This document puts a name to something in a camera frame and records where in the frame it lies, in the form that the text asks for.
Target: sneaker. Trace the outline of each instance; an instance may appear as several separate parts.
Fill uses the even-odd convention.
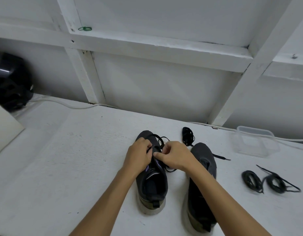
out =
[[[143,137],[152,143],[152,151],[161,152],[161,146],[151,131],[141,132],[137,139]],[[137,199],[144,214],[158,214],[165,207],[168,182],[163,162],[152,157],[152,161],[136,178]]]
[[[211,150],[204,143],[197,143],[192,149],[191,153],[195,158],[208,170],[208,172],[216,179],[216,162]],[[211,232],[212,228],[216,225],[216,219],[202,196],[200,190],[190,178],[189,192],[185,198],[185,210],[188,215],[187,228],[190,233],[206,233]]]

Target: shoelace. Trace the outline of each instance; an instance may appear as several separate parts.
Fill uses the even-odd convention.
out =
[[[192,146],[192,143],[194,142],[195,140],[195,136],[193,135],[193,132],[190,128],[188,127],[184,127],[182,128],[182,142],[188,147],[188,146]],[[216,158],[219,158],[219,159],[222,159],[222,160],[230,160],[230,159],[227,159],[223,156],[219,156],[219,155],[216,155],[216,154],[213,154],[214,157]]]
[[[260,178],[251,170],[246,170],[241,174],[244,183],[253,191],[263,193],[263,183]]]
[[[267,171],[267,172],[271,173],[270,175],[268,175],[268,176],[266,176],[266,177],[263,178],[262,184],[266,180],[268,186],[272,190],[274,190],[275,192],[280,193],[280,194],[283,194],[284,192],[301,192],[301,190],[297,186],[294,186],[293,184],[289,183],[287,180],[284,180],[278,174],[276,174],[274,172],[271,172],[271,171],[269,171],[269,170],[267,170],[265,168],[262,168],[262,167],[260,167],[258,165],[256,165],[256,166],[259,167],[260,169],[264,170],[264,171]],[[279,186],[274,185],[273,181],[276,181]],[[287,188],[289,188],[289,187],[294,187],[297,190],[287,190]]]
[[[154,137],[156,137],[157,139],[158,139],[158,143],[159,143],[159,141],[160,141],[160,146],[155,146],[155,148],[158,150],[158,151],[160,151],[160,152],[162,152],[162,149],[163,149],[163,147],[165,146],[165,143],[163,142],[163,138],[166,138],[168,141],[170,141],[167,137],[160,137],[160,136],[158,136],[157,134],[151,134],[151,136],[154,136]],[[167,171],[167,172],[174,172],[174,171],[176,171],[177,169],[173,169],[173,170],[168,170],[167,168],[169,168],[170,169],[170,167],[169,166],[167,166],[165,163],[163,163],[164,165],[165,165],[165,170]]]

